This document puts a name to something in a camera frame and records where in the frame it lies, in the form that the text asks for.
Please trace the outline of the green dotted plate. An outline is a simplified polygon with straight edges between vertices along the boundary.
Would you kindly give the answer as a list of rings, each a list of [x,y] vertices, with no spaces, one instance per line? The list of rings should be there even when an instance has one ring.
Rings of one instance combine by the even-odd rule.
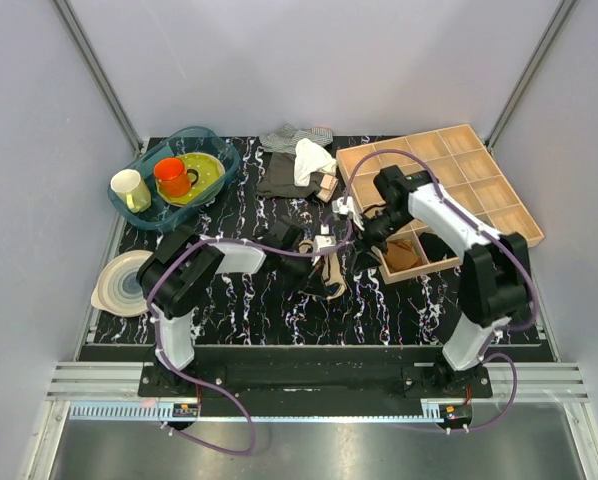
[[[222,163],[206,153],[188,153],[179,155],[188,168],[195,169],[199,178],[187,195],[173,198],[165,195],[156,184],[158,194],[170,205],[184,207],[192,204],[205,204],[217,196],[224,185],[225,168]]]

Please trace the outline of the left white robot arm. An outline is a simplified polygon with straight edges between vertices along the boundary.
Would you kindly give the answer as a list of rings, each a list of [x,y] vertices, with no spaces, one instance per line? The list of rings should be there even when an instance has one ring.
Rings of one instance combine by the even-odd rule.
[[[330,237],[314,240],[284,218],[253,237],[210,237],[188,226],[167,234],[139,267],[136,280],[155,324],[154,370],[175,396],[194,386],[191,313],[214,279],[224,274],[279,273],[300,290],[323,294],[323,252]]]

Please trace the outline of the blue transparent plastic basin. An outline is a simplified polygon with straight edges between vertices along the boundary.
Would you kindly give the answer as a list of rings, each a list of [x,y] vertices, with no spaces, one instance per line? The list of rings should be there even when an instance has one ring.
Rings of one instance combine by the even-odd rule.
[[[225,191],[240,160],[237,149],[212,130],[184,128],[116,173],[108,197],[127,223],[167,233]]]

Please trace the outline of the wooden compartment tray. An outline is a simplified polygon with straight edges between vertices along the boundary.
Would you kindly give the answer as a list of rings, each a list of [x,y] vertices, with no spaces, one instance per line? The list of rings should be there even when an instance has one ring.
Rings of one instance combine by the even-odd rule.
[[[373,184],[381,168],[396,165],[406,175],[420,169],[410,158],[396,154],[380,154],[358,165],[366,155],[382,149],[399,149],[417,156],[428,164],[450,197],[500,232],[523,235],[530,248],[545,238],[468,124],[402,137],[348,138],[337,146],[335,158],[343,181],[369,216],[375,215],[383,202]]]

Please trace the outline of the white cloth garment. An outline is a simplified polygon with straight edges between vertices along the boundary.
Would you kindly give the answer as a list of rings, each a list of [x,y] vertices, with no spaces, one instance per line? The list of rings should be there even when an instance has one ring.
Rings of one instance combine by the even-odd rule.
[[[306,187],[313,173],[336,175],[336,160],[322,146],[304,138],[295,146],[294,184]]]

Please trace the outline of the checked grey garment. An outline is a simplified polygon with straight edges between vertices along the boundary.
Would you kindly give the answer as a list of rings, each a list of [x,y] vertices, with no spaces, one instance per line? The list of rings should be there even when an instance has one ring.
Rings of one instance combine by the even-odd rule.
[[[311,141],[321,147],[326,147],[333,142],[333,132],[325,127],[312,127],[309,130]]]

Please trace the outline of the black marble table mat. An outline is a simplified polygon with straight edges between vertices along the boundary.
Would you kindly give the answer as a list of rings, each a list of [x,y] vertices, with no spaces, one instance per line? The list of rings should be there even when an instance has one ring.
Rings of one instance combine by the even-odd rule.
[[[309,229],[327,215],[315,200],[267,200],[255,194],[270,157],[252,137],[235,137],[241,157],[236,180],[197,217],[199,232],[252,235],[287,216]],[[403,150],[391,154],[425,163]],[[221,275],[192,314],[198,345],[440,347],[459,319],[460,269],[445,269],[388,284],[379,269],[353,273],[349,251],[339,255],[347,290],[338,299],[311,298],[279,275]]]

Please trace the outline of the cream yellow mug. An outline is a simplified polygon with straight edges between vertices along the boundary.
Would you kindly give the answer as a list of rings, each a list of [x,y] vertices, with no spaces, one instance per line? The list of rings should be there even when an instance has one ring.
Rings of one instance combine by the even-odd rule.
[[[119,171],[111,178],[110,187],[132,213],[144,212],[151,206],[150,190],[137,170]]]

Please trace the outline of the beige navy-trimmed underwear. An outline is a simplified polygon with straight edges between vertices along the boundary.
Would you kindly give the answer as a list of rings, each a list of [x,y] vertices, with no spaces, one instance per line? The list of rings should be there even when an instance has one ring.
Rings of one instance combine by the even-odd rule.
[[[298,245],[298,252],[302,254],[314,253],[313,240],[302,240]],[[318,258],[323,260],[322,277],[324,281],[324,294],[310,296],[326,301],[334,300],[342,296],[347,289],[347,285],[341,271],[341,265],[337,252],[335,251],[326,256],[317,256],[311,258],[314,262],[316,262]]]

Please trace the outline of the rolled black underwear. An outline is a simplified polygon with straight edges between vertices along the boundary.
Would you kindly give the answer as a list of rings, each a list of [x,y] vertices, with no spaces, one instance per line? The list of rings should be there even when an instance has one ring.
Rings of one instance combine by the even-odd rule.
[[[456,257],[453,250],[434,233],[423,232],[418,236],[418,239],[430,263],[450,260]]]

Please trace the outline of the rolled tan underwear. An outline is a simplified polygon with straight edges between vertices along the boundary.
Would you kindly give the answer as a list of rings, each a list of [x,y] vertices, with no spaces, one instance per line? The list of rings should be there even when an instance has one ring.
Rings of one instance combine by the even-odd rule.
[[[410,240],[402,239],[387,243],[387,252],[383,255],[390,273],[399,273],[422,267],[424,261],[417,253]]]

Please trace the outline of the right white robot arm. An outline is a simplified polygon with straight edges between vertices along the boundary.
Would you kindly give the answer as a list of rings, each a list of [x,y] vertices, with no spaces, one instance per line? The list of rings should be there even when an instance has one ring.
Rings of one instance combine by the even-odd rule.
[[[494,336],[530,306],[527,241],[519,233],[503,234],[480,221],[425,170],[406,175],[390,166],[381,169],[373,183],[384,206],[374,217],[361,220],[355,241],[357,267],[386,258],[388,238],[415,219],[433,229],[461,263],[461,316],[428,375],[439,393],[455,396],[477,376]]]

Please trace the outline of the orange mug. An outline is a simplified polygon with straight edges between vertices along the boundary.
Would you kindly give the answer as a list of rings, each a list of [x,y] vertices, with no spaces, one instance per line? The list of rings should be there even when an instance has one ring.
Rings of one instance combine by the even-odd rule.
[[[187,195],[199,178],[195,169],[188,168],[176,157],[160,160],[153,169],[153,175],[161,191],[173,198]]]

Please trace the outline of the grey striped garment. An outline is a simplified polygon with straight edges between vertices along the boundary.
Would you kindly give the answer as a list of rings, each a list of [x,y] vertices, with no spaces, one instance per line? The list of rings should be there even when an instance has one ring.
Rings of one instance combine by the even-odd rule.
[[[312,130],[297,129],[285,124],[271,133],[261,135],[259,142],[266,152],[294,154],[297,143],[302,139],[310,139],[313,135]]]

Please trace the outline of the beige round lid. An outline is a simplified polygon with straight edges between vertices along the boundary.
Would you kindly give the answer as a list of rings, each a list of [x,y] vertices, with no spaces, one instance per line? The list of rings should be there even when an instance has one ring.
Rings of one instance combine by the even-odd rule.
[[[91,305],[119,317],[135,317],[147,312],[137,273],[151,255],[147,250],[133,250],[110,261],[97,280]]]

